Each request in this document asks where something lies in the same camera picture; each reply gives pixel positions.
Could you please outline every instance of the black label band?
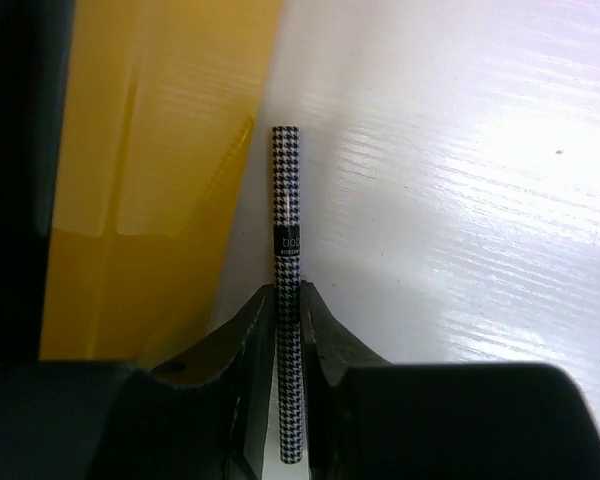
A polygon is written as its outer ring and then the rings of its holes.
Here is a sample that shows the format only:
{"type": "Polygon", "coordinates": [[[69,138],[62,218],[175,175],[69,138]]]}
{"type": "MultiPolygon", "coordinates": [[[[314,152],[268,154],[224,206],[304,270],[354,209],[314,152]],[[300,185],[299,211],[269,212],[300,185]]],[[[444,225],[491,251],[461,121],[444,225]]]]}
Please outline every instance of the black label band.
{"type": "Polygon", "coordinates": [[[300,225],[273,227],[273,250],[278,257],[300,255],[300,225]]]}

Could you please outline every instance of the white surface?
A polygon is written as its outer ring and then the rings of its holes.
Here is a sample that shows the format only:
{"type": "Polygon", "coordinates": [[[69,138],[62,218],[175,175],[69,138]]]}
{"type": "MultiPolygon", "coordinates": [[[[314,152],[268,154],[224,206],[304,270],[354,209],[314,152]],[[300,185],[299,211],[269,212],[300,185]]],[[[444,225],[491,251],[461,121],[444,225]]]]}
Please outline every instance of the white surface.
{"type": "Polygon", "coordinates": [[[303,275],[354,334],[557,364],[600,426],[600,0],[289,1],[216,319],[271,281],[277,123],[303,129],[303,275]]]}

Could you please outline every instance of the yellow bin wall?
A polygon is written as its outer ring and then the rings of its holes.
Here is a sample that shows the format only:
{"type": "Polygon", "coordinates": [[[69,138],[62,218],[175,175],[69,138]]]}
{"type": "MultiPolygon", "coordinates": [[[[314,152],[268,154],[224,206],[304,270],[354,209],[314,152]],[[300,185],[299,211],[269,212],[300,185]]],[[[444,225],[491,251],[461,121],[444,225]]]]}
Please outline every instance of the yellow bin wall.
{"type": "Polygon", "coordinates": [[[78,0],[42,359],[205,333],[280,0],[78,0]]]}

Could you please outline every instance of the white table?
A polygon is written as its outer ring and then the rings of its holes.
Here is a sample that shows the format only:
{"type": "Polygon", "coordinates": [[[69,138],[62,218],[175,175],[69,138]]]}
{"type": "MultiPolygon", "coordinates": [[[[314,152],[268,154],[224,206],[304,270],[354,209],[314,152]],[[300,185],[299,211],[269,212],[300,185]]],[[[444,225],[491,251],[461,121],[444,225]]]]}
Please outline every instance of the white table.
{"type": "Polygon", "coordinates": [[[396,362],[559,365],[600,427],[600,0],[287,2],[216,322],[272,279],[278,123],[345,326],[396,362]]]}

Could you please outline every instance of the houndstooth pattern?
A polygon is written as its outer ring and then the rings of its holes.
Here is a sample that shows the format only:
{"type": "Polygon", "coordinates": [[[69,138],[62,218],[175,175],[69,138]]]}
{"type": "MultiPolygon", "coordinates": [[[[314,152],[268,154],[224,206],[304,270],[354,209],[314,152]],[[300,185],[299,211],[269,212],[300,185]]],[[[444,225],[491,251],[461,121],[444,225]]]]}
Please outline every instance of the houndstooth pattern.
{"type": "MultiPolygon", "coordinates": [[[[273,128],[273,222],[275,226],[300,224],[299,131],[273,128]]],[[[304,405],[302,347],[300,344],[300,257],[275,257],[277,293],[278,402],[280,405],[280,459],[302,460],[304,405]]]]}
{"type": "Polygon", "coordinates": [[[298,127],[273,128],[273,224],[300,224],[300,133],[298,127]]]}

